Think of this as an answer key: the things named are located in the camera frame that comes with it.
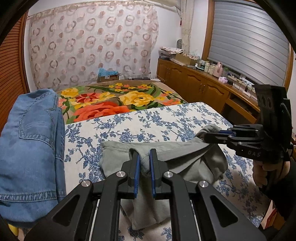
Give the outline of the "person's right hand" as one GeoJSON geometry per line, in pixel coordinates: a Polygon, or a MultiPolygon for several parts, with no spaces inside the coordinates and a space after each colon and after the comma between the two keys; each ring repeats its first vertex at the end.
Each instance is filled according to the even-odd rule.
{"type": "Polygon", "coordinates": [[[284,178],[290,171],[290,162],[281,161],[278,164],[267,164],[253,160],[253,180],[254,183],[262,188],[268,184],[267,175],[275,174],[276,179],[284,178]]]}

